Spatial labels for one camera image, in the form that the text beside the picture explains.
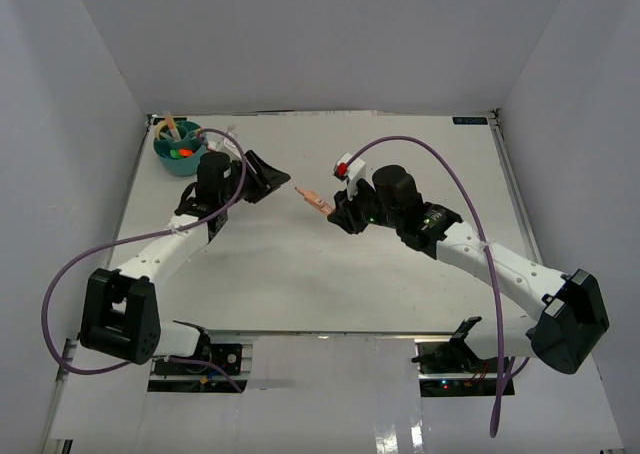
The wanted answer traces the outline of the orange clear highlighter pen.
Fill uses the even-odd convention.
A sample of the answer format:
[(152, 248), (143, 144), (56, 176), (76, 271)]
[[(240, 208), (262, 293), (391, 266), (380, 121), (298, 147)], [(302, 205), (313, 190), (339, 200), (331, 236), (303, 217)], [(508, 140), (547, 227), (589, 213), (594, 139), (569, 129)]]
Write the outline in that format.
[(179, 132), (179, 130), (178, 130), (177, 126), (176, 126), (175, 120), (174, 120), (173, 116), (171, 115), (171, 112), (168, 111), (168, 110), (165, 110), (163, 112), (163, 115), (164, 115), (165, 122), (166, 122), (168, 130), (172, 131), (173, 133)]

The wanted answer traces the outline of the beige tape roll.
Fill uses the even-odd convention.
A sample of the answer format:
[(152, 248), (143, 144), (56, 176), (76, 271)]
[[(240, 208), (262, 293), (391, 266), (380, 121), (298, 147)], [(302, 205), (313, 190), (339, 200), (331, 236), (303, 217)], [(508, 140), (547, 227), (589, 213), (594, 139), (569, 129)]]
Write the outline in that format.
[(159, 123), (155, 126), (154, 137), (156, 140), (170, 139), (170, 136), (167, 134), (167, 131), (165, 130), (166, 127), (167, 125), (164, 122)]

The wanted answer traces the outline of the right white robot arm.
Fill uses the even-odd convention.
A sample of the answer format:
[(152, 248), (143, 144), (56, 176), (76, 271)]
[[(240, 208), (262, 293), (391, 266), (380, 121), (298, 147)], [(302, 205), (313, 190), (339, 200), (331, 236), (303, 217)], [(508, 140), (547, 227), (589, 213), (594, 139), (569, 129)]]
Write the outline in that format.
[(610, 326), (592, 274), (568, 275), (481, 240), (458, 213), (423, 200), (401, 166), (384, 166), (370, 181), (364, 171), (361, 160), (336, 164), (334, 175), (346, 187), (334, 196), (330, 223), (350, 235), (370, 225), (392, 229), (408, 248), (497, 288), (528, 316), (505, 333), (506, 355), (537, 358), (562, 374), (579, 370)]

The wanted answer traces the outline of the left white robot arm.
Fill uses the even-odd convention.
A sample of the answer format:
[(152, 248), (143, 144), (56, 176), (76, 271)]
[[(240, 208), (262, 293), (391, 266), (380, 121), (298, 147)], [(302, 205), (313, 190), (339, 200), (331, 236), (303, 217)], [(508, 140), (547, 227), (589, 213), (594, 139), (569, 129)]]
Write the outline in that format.
[(221, 231), (231, 206), (239, 201), (258, 203), (289, 179), (289, 174), (253, 151), (241, 157), (204, 154), (195, 181), (181, 194), (167, 235), (155, 238), (115, 269), (98, 269), (90, 276), (81, 346), (138, 365), (153, 357), (176, 356), (188, 372), (205, 370), (212, 351), (199, 340), (200, 329), (161, 321), (159, 294), (182, 265)]

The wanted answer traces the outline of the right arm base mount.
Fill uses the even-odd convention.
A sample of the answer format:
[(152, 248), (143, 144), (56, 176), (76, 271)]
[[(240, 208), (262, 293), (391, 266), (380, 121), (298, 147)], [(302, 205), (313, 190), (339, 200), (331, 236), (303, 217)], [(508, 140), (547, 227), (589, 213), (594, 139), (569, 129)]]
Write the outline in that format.
[(461, 322), (450, 336), (415, 341), (411, 362), (417, 366), (422, 398), (494, 397), (497, 392), (496, 357), (478, 357), (467, 345), (469, 334), (482, 321), (474, 316)]

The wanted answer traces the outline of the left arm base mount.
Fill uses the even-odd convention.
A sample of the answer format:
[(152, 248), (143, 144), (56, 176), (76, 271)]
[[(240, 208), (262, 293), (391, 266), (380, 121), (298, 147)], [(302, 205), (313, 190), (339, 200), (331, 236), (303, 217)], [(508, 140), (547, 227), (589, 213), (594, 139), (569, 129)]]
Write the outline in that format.
[(248, 383), (250, 359), (239, 343), (206, 342), (188, 363), (159, 359), (153, 362), (148, 392), (240, 394)]

